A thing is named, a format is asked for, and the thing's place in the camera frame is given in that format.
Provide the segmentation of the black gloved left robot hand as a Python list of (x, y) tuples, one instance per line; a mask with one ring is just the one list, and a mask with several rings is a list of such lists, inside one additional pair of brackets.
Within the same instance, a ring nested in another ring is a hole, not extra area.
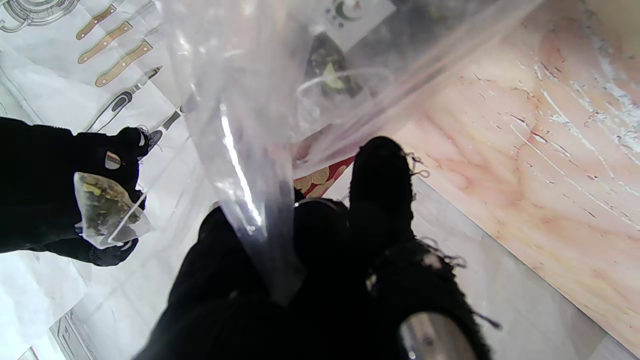
[(221, 207), (203, 219), (137, 360), (489, 360), (454, 259), (412, 230), (406, 152), (361, 146), (349, 205), (295, 192), (295, 253), (306, 276), (271, 299)]

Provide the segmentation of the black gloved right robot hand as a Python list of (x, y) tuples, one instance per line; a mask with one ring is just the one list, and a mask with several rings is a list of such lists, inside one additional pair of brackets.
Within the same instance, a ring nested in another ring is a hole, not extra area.
[(160, 133), (124, 127), (114, 136), (2, 117), (0, 120), (0, 251), (48, 252), (98, 267), (124, 262), (138, 240), (97, 248), (80, 235), (74, 174), (96, 174), (122, 186), (132, 202), (139, 162)]

